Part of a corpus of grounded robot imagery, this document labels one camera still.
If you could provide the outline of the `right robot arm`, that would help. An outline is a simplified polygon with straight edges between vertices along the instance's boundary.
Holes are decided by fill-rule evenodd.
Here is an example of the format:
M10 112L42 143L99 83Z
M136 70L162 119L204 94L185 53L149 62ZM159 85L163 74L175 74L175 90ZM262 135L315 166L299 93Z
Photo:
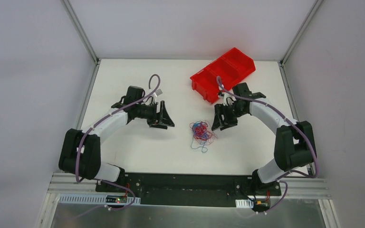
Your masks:
M239 117L249 114L275 135L273 159L252 173L251 192L264 194L279 179L315 161L314 135L309 122L286 117L263 93L251 92L246 83L237 84L232 90L232 93L223 89L218 92L223 102L214 106L211 129L223 131L234 127Z

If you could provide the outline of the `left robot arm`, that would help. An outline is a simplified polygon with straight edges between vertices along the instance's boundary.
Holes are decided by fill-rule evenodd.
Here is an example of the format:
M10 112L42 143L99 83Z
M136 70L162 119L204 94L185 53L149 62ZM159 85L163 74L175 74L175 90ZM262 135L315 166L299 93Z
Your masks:
M59 169L77 175L79 181L108 181L109 188L121 192L126 186L126 179L121 176L124 169L103 161L101 144L135 118L145 119L152 128L174 127L165 102L157 102L155 98L155 92L146 95L143 88L130 86L126 95L94 124L83 130L69 129L59 157Z

